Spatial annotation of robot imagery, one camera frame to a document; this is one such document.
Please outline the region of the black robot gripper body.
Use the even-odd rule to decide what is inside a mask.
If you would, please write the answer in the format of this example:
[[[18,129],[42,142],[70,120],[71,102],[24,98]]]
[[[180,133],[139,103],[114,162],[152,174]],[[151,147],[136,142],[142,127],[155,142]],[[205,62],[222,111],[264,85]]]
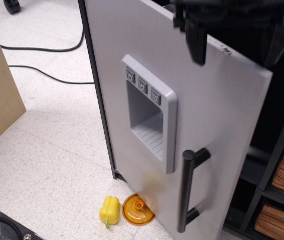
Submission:
[[[174,26],[187,22],[204,28],[273,28],[284,22],[284,0],[172,0]]]

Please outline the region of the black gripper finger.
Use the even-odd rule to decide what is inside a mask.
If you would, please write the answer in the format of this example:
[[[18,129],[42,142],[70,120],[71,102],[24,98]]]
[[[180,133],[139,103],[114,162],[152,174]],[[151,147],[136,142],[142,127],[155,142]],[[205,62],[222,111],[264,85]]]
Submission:
[[[186,20],[186,43],[192,60],[203,66],[206,61],[207,31],[201,23],[191,19]]]
[[[284,53],[284,14],[277,17],[270,28],[263,32],[263,64],[271,67],[277,64]]]

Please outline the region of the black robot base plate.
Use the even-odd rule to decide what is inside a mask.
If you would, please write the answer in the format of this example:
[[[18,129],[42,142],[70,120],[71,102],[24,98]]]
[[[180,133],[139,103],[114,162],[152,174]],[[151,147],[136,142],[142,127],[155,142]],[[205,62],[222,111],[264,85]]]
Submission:
[[[25,235],[31,235],[31,240],[43,240],[43,238],[41,236],[39,236],[37,233],[35,233],[31,229],[28,229],[27,227],[20,224],[19,222],[15,221],[14,219],[9,217],[8,215],[0,212],[0,217],[6,218],[6,219],[10,220],[11,222],[13,222],[18,227],[18,229],[21,231],[22,237],[24,237]],[[0,222],[0,233],[1,233],[2,236],[8,237],[11,240],[18,240],[19,239],[16,232],[7,223]]]

